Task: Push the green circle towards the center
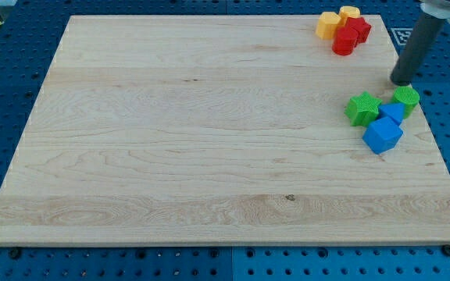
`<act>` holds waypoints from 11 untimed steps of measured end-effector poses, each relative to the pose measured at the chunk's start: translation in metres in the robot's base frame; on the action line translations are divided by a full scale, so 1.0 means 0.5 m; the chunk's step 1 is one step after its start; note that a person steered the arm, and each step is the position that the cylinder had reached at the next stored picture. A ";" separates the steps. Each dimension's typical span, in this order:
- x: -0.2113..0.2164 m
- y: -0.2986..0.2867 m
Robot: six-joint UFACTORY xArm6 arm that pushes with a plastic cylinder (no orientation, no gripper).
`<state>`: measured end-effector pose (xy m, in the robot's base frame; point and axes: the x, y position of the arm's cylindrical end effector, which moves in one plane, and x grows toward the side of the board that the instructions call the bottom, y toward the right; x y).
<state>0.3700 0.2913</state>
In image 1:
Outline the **silver rod mount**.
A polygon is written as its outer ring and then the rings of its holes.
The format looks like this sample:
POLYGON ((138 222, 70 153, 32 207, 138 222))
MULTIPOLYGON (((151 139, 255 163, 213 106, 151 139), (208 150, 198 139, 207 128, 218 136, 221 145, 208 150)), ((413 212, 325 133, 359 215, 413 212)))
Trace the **silver rod mount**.
POLYGON ((450 19, 450 0, 420 0, 423 12, 438 19, 450 19))

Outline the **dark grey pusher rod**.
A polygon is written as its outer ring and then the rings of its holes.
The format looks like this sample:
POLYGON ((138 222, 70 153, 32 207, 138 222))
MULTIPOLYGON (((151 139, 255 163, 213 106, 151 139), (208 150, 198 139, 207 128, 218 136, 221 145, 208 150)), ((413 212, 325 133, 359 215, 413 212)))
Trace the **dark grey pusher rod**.
POLYGON ((412 83, 445 22, 446 19, 439 19, 425 12, 420 13, 405 48, 391 71, 390 80, 393 84, 408 86, 412 83))

